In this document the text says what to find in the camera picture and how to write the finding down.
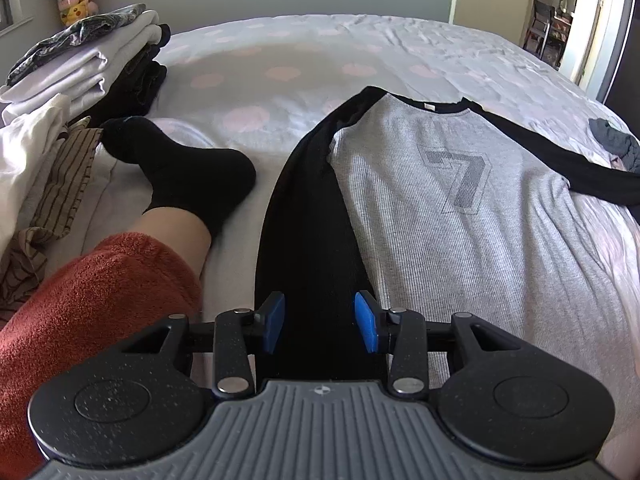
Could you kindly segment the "grey black raglan shirt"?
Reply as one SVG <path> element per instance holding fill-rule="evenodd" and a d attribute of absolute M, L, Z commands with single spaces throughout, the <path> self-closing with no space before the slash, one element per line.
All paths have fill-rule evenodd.
<path fill-rule="evenodd" d="M 283 292 L 288 367 L 362 358 L 352 303 L 445 321 L 466 309 L 596 376 L 639 377 L 639 278 L 597 232 L 634 232 L 639 178 L 468 100 L 369 87 L 292 151 L 267 209 L 255 296 Z"/>

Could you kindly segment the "stack of folded clothes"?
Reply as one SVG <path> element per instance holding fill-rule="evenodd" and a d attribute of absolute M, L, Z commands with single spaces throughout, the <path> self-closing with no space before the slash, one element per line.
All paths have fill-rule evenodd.
<path fill-rule="evenodd" d="M 68 99 L 68 117 L 80 116 L 106 97 L 125 66 L 145 47 L 163 47 L 170 29 L 154 10 L 101 39 L 73 48 L 13 86 L 1 88 L 1 117 L 9 125 L 58 94 Z"/>

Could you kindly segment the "person's left leg black sock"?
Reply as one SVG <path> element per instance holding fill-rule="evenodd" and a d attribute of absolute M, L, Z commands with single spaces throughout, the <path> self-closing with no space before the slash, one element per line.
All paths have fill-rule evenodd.
<path fill-rule="evenodd" d="M 1 475 L 25 479 L 42 458 L 27 407 L 51 378 L 160 318 L 194 315 L 212 241 L 250 191 L 256 170 L 231 148 L 190 148 L 144 117 L 107 122 L 108 154 L 152 186 L 130 230 L 51 275 L 1 331 Z"/>

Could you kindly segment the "striped brown garment pile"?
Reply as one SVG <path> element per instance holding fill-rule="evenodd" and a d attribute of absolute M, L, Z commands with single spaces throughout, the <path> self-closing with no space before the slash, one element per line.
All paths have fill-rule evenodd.
<path fill-rule="evenodd" d="M 70 124 L 70 99 L 57 94 L 1 128 L 1 323 L 44 280 L 48 247 L 70 232 L 101 130 Z"/>

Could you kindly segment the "pink dotted bed sheet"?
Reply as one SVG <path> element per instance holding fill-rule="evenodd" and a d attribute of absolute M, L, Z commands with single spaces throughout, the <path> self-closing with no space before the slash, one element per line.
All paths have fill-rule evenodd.
<path fill-rule="evenodd" d="M 508 40 L 417 18 L 256 18 L 176 35 L 158 59 L 168 75 L 152 121 L 186 145 L 236 148 L 257 170 L 253 193 L 224 225 L 205 267 L 201 316 L 207 321 L 252 304 L 259 237 L 288 156 L 364 88 L 420 102 L 470 100 L 606 168 L 615 159 L 589 121 L 625 129 L 612 110 Z M 597 236 L 608 260 L 639 277 L 638 226 Z M 608 391 L 616 421 L 601 460 L 632 478 L 639 470 L 639 377 Z"/>

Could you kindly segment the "dark grey crumpled garment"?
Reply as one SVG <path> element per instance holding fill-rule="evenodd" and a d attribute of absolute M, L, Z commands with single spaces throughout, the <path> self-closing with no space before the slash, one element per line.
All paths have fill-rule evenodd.
<path fill-rule="evenodd" d="M 633 134 L 617 130 L 602 118 L 590 119 L 589 128 L 602 148 L 617 157 L 627 171 L 638 174 L 640 148 L 639 141 Z"/>

